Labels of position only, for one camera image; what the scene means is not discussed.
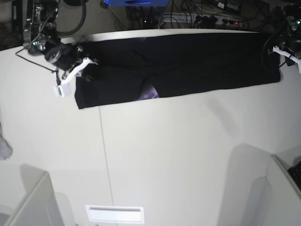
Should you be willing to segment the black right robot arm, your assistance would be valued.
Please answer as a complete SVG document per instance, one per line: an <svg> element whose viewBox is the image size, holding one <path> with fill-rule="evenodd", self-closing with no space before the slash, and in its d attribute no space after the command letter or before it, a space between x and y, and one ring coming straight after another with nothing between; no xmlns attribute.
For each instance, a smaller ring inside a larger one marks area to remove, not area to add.
<svg viewBox="0 0 301 226"><path fill-rule="evenodd" d="M79 24L68 32L59 32L56 18L59 8L58 0L30 0L27 3L27 22L24 27L23 50L33 57L44 56L53 66L49 69L55 74L59 85L67 83L74 77L87 81L97 80L99 61L91 58L81 44L64 44L62 36L76 33L84 24L87 15L85 1L79 2L82 8Z"/></svg>

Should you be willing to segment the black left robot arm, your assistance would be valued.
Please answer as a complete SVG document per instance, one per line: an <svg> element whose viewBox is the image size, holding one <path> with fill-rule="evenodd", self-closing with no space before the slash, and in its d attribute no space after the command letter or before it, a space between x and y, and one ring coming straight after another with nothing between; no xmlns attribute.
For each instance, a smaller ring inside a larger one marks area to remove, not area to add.
<svg viewBox="0 0 301 226"><path fill-rule="evenodd" d="M275 23L274 31L265 42L261 59L277 53L295 63L301 62L301 2L299 0L266 0Z"/></svg>

